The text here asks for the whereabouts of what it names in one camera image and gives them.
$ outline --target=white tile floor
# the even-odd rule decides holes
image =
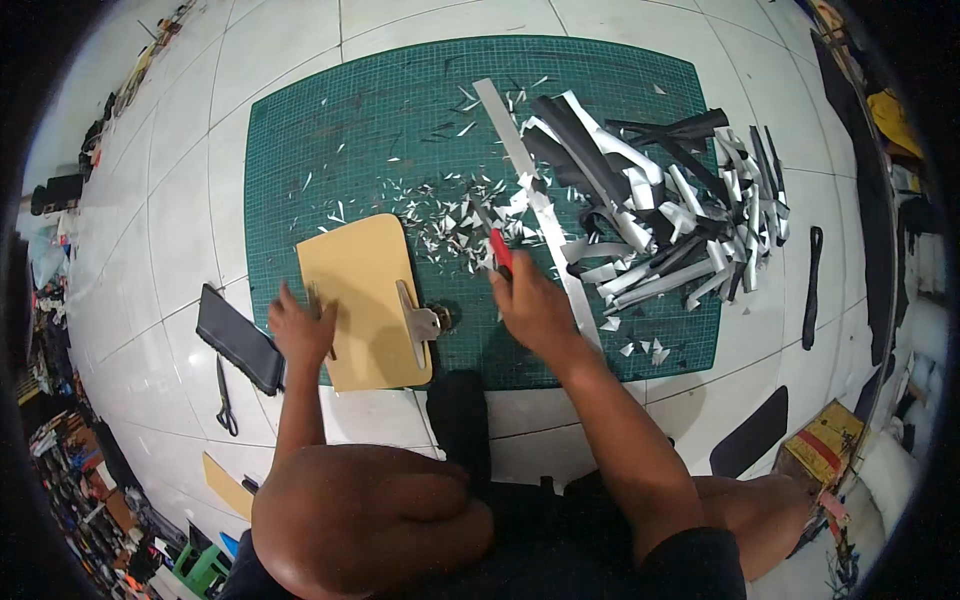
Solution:
[[[342,12],[338,13],[338,4]],[[201,453],[231,474],[266,476],[282,397],[227,365],[240,425],[217,425],[213,351],[194,335],[201,284],[226,287],[250,314],[244,250],[244,149],[251,104],[303,77],[383,50],[500,34],[582,36],[690,60],[710,108],[747,135],[769,125],[787,168],[794,237],[762,289],[723,309],[709,371],[629,384],[677,440],[691,471],[774,389],[790,428],[871,373],[862,234],[852,145],[824,96],[805,17],[783,0],[199,0],[106,136],[84,190],[70,273],[75,362],[151,500],[213,539],[243,520],[204,484]],[[808,227],[824,229],[817,342],[797,340]],[[423,397],[322,390],[332,442],[374,442],[434,456]],[[493,393],[498,478],[565,482],[593,466],[562,391]],[[855,402],[855,398],[846,401]],[[772,455],[745,476],[769,470]]]

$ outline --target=scissors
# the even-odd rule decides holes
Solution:
[[[227,381],[224,379],[224,365],[217,354],[217,385],[220,386],[220,412],[217,413],[217,422],[234,438],[237,437],[237,419],[230,410],[230,396],[227,394]]]

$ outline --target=green stool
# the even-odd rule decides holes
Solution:
[[[204,550],[200,554],[200,558],[190,566],[190,571],[184,573],[184,564],[193,552],[195,552],[193,546],[187,543],[174,563],[173,572],[177,579],[181,580],[190,591],[201,598],[206,598],[206,590],[210,587],[210,584],[220,575],[227,577],[230,573],[230,567],[220,562],[219,556],[222,553],[220,548],[216,544],[210,544],[210,547]]]

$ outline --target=green cutting mat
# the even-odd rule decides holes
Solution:
[[[533,88],[544,75],[549,80]],[[503,146],[494,143],[498,137],[487,113],[482,105],[467,113],[451,110],[468,105],[458,86],[472,93],[472,82],[485,77],[493,79],[501,94],[516,85],[527,89],[528,100],[516,109],[523,119],[532,114],[532,97],[567,89],[600,122],[616,118],[666,124],[706,110],[689,62],[571,37],[492,36],[423,44],[354,60],[288,85],[253,105],[247,139],[247,265],[253,315],[261,328],[266,329],[267,307],[282,279],[301,300],[305,298],[294,247],[321,233],[320,227],[338,227],[329,217],[340,217],[338,203],[348,223],[378,212],[402,214],[410,199],[423,197],[411,192],[406,195],[410,198],[394,198],[427,183],[435,188],[436,201],[458,204],[464,181],[481,176],[494,183],[508,182],[495,202],[508,203],[519,189],[516,173],[504,160]],[[665,93],[658,93],[655,85]],[[456,136],[473,121],[472,129]],[[442,130],[449,139],[431,135],[449,122],[454,125]],[[671,162],[659,147],[651,147],[649,155],[663,167]],[[388,162],[392,157],[399,160]],[[716,170],[712,147],[699,157]],[[444,180],[450,174],[462,176]],[[568,239],[582,236],[576,215],[584,205],[569,201],[566,190],[555,183],[550,197],[571,234]],[[418,208],[424,224],[436,216],[431,211],[441,212],[433,203]],[[525,224],[536,228],[532,211],[527,212]],[[472,238],[481,231],[465,233]],[[556,386],[545,366],[497,321],[486,277],[470,274],[464,259],[428,252],[417,235],[415,229],[407,229],[420,301],[443,304],[456,318],[454,330],[436,343],[436,374],[479,370],[488,389],[494,390]],[[607,239],[615,236],[608,234]],[[544,269],[552,265],[545,246],[533,248],[532,254]],[[603,301],[594,290],[588,289],[588,295],[601,324]],[[623,321],[618,331],[600,331],[620,380],[701,371],[713,365],[720,301],[710,298],[688,313],[681,306],[681,295],[674,291],[644,302],[640,310],[627,309],[619,315]],[[671,348],[659,366],[652,365],[639,344],[630,357],[618,352],[630,340],[654,338]],[[326,373],[322,381],[328,382]]]

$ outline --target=red utility knife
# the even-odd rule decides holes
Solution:
[[[493,223],[487,215],[487,211],[484,210],[484,207],[480,204],[480,201],[470,197],[470,203],[473,205],[473,210],[476,210],[477,216],[480,217],[480,223],[483,225],[483,229],[485,229],[490,236],[490,245],[491,248],[493,248],[493,256],[496,258],[497,264],[505,268],[510,276],[513,276],[514,258],[510,255],[507,242],[503,240],[503,234],[500,232],[500,229],[493,227]]]

